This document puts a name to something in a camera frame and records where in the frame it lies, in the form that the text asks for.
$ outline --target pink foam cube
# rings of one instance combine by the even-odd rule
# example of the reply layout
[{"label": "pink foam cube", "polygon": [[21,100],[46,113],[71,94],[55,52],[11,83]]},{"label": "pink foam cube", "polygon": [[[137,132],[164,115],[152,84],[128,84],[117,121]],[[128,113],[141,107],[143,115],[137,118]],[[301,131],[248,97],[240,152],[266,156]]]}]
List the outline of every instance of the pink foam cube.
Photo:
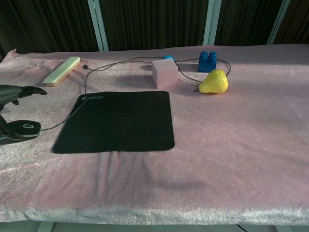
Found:
[{"label": "pink foam cube", "polygon": [[157,88],[168,88],[178,83],[178,67],[171,59],[160,59],[152,62],[153,79]]}]

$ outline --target black curtain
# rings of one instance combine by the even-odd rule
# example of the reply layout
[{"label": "black curtain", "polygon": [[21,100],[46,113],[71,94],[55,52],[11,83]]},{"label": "black curtain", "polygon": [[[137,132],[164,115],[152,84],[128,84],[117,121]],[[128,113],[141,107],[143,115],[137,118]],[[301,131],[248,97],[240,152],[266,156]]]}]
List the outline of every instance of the black curtain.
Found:
[{"label": "black curtain", "polygon": [[87,0],[0,0],[0,60],[14,48],[98,51]]},{"label": "black curtain", "polygon": [[309,44],[309,0],[291,0],[274,44]]},{"label": "black curtain", "polygon": [[100,0],[109,49],[203,43],[207,0]]},{"label": "black curtain", "polygon": [[282,0],[222,0],[215,45],[266,44]]}]

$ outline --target mouse pad logo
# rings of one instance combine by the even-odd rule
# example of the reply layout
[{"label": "mouse pad logo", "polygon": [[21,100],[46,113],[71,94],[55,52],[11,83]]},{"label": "mouse pad logo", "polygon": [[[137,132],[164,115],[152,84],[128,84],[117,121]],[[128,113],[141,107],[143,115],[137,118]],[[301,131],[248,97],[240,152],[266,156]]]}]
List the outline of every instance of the mouse pad logo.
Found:
[{"label": "mouse pad logo", "polygon": [[101,96],[92,96],[92,97],[82,97],[82,100],[98,100],[98,99],[103,99],[104,96],[101,95]]}]

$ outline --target pink velvet tablecloth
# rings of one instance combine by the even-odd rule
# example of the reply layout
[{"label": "pink velvet tablecloth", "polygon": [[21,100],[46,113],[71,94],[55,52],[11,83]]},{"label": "pink velvet tablecloth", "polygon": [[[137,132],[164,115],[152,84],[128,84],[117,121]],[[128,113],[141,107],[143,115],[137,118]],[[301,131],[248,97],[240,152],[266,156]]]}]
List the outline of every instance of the pink velvet tablecloth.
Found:
[{"label": "pink velvet tablecloth", "polygon": [[[48,95],[6,105],[7,121],[53,126],[70,113],[90,68],[133,57],[176,60],[216,51],[232,72],[224,94],[194,92],[180,73],[168,88],[175,147],[162,152],[54,154],[62,128],[0,147],[0,221],[43,220],[123,225],[309,225],[309,45],[195,46],[147,51],[11,51],[0,84],[38,86]],[[43,79],[70,56],[79,64],[57,87]],[[197,60],[180,64],[199,80]],[[217,68],[227,71],[224,63]],[[153,91],[151,65],[94,72],[88,92]]]}]

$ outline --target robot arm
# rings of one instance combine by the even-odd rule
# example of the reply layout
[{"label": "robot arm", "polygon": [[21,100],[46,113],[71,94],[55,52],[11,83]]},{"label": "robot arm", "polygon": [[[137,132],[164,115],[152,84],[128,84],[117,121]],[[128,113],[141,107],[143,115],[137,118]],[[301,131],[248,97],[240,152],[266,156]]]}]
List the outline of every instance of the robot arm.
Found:
[{"label": "robot arm", "polygon": [[[41,95],[46,95],[47,92],[41,88],[26,86],[8,86],[8,85],[0,85],[0,112],[3,110],[4,106],[12,102],[15,105],[19,105],[18,98],[23,98],[30,96],[34,93],[38,93]],[[15,140],[23,140],[24,137],[21,134],[14,133],[11,130],[10,125],[4,120],[4,118],[0,115],[0,134],[6,136],[9,139]]]}]

